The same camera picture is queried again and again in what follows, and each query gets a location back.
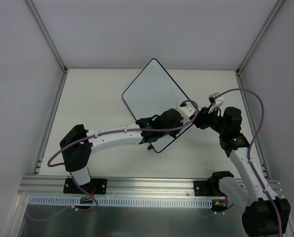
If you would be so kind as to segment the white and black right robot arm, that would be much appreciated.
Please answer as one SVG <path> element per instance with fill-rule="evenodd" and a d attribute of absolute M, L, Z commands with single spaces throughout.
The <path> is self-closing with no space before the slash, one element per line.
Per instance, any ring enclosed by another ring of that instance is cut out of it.
<path fill-rule="evenodd" d="M 223 115 L 219 109 L 204 107 L 194 124 L 200 129 L 211 128 L 219 134 L 220 146 L 235 165 L 244 187 L 229 172 L 215 172 L 210 191 L 216 196 L 225 194 L 242 214 L 242 224 L 250 237 L 283 236 L 286 232 L 291 206 L 287 199 L 279 198 L 263 177 L 262 170 L 254 165 L 250 144 L 241 133 L 241 110 L 227 107 Z"/>

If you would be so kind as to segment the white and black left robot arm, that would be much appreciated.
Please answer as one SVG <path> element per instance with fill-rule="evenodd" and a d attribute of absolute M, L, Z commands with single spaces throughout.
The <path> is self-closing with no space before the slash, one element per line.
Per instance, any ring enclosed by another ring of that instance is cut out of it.
<path fill-rule="evenodd" d="M 116 130 L 90 132 L 78 124 L 60 141 L 65 169 L 74 178 L 75 188 L 86 193 L 92 187 L 87 167 L 91 154 L 117 146 L 153 143 L 167 135 L 175 137 L 179 133 L 176 128 L 188 120 L 189 116 L 182 110 L 169 109 Z"/>

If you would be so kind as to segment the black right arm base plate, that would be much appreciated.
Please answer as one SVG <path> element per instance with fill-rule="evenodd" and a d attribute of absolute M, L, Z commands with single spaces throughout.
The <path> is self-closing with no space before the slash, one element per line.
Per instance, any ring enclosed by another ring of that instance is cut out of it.
<path fill-rule="evenodd" d="M 214 187 L 208 181 L 196 180 L 193 182 L 194 195 L 196 197 L 214 197 Z"/>

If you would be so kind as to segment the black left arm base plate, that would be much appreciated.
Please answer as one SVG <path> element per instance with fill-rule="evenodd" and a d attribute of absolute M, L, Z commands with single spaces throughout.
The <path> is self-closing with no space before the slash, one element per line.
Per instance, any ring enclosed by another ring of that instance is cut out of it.
<path fill-rule="evenodd" d="M 91 178 L 91 181 L 88 184 L 81 185 L 81 188 L 92 195 L 105 195 L 107 190 L 107 183 L 107 179 Z M 84 194 L 84 192 L 80 190 L 73 182 L 73 179 L 71 177 L 65 180 L 63 193 Z"/>

